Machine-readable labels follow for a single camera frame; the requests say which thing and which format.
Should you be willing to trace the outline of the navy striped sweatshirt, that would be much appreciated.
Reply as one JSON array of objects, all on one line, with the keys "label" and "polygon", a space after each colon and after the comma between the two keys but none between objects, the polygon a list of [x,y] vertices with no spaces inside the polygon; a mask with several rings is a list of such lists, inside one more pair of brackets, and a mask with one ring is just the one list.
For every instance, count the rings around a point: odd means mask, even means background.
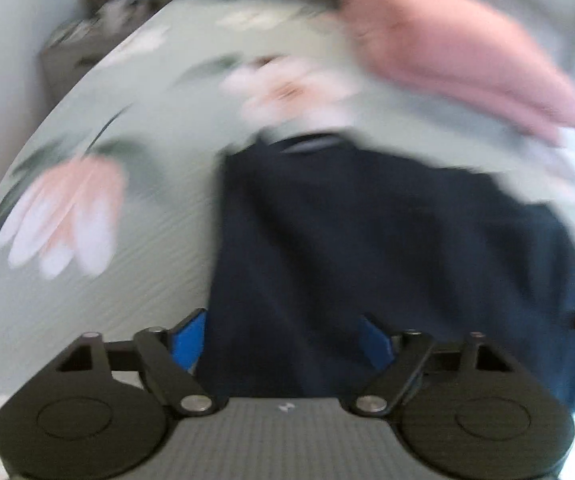
[{"label": "navy striped sweatshirt", "polygon": [[361,318],[480,332],[575,410],[575,246],[485,174],[336,134],[257,139],[220,167],[220,248],[196,375],[222,396],[349,396]]}]

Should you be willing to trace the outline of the green floral bedspread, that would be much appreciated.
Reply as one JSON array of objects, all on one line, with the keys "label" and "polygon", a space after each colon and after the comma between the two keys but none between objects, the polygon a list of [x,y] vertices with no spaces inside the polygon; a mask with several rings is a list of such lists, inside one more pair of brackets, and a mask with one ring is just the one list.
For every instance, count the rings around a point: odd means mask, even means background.
[{"label": "green floral bedspread", "polygon": [[176,0],[80,81],[0,185],[0,394],[87,330],[123,339],[208,310],[222,159],[315,134],[485,174],[575,246],[575,183],[502,122],[370,74],[323,6]]}]

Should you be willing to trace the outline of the pink folded quilt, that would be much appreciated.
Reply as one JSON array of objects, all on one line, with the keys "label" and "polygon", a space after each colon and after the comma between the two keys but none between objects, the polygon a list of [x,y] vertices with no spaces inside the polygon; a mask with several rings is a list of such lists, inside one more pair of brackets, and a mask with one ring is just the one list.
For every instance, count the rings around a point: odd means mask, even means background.
[{"label": "pink folded quilt", "polygon": [[481,0],[339,0],[362,62],[553,145],[575,128],[575,81],[525,28]]}]

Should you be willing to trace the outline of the grey bedside nightstand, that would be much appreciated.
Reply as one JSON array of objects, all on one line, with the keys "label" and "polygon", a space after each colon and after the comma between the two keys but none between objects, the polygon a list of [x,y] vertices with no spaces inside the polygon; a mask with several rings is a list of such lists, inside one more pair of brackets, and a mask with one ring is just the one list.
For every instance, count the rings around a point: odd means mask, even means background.
[{"label": "grey bedside nightstand", "polygon": [[59,26],[40,51],[46,91],[59,103],[74,85],[163,6],[164,0],[79,0],[85,16]]}]

